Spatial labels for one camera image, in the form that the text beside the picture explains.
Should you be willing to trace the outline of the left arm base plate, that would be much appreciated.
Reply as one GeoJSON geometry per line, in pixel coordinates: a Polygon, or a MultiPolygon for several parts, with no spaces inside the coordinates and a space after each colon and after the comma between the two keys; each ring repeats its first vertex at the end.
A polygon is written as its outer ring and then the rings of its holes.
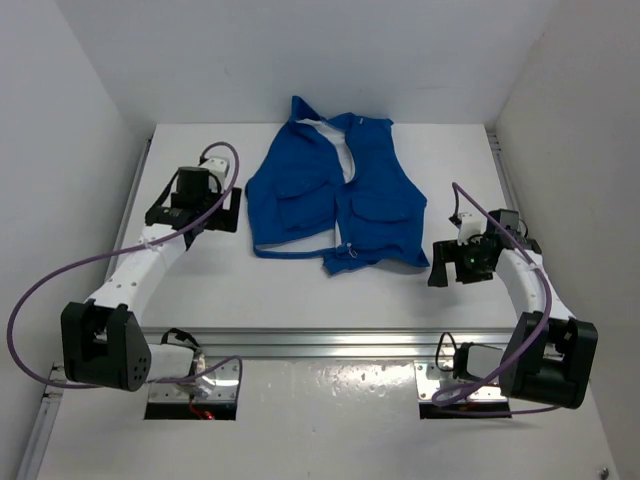
{"type": "Polygon", "coordinates": [[[221,363],[215,370],[189,384],[158,384],[149,386],[150,403],[233,403],[238,400],[243,376],[243,361],[237,357],[214,359],[203,357],[195,366],[200,373],[221,363]]]}

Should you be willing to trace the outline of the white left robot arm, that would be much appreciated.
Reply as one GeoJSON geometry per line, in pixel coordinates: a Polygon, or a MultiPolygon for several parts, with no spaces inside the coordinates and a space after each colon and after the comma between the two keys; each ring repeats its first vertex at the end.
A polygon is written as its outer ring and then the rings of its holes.
{"type": "Polygon", "coordinates": [[[180,167],[147,210],[138,251],[83,302],[61,314],[63,364],[68,380],[123,391],[147,382],[186,382],[196,371],[199,347],[191,340],[147,342],[141,329],[146,306],[171,266],[202,232],[237,229],[241,191],[223,205],[228,160],[213,157],[180,167]]]}

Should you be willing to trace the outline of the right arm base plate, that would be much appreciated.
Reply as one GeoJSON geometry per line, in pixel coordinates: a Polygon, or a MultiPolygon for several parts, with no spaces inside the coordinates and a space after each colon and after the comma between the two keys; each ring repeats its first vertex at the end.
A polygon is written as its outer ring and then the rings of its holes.
{"type": "MultiPolygon", "coordinates": [[[[415,361],[414,373],[418,401],[422,403],[431,404],[432,396],[445,387],[453,385],[460,386],[463,384],[463,381],[456,380],[450,373],[441,371],[431,361],[415,361]]],[[[506,401],[507,398],[501,395],[497,386],[483,386],[464,400],[459,400],[458,404],[471,402],[499,403],[506,401]]]]}

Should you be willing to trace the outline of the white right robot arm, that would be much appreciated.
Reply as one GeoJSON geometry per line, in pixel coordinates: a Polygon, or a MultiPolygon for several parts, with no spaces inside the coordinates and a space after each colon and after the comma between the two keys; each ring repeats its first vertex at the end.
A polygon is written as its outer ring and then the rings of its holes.
{"type": "Polygon", "coordinates": [[[585,397],[598,343],[596,327],[579,320],[562,302],[543,267],[542,250],[515,210],[498,209],[483,221],[454,213],[454,240],[433,245],[428,284],[448,284],[447,265],[465,285],[499,279],[517,323],[505,349],[473,342],[453,347],[447,377],[469,388],[492,371],[492,384],[507,398],[576,409],[585,397]]]}

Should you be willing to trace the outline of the blue zip-up vest jacket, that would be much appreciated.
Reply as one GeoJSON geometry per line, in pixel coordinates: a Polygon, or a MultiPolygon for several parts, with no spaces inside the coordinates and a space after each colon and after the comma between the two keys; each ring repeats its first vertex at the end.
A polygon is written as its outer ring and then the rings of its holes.
{"type": "Polygon", "coordinates": [[[330,275],[383,260],[426,268],[427,199],[396,155],[393,122],[325,118],[295,96],[246,185],[256,256],[319,257],[330,275]]]}

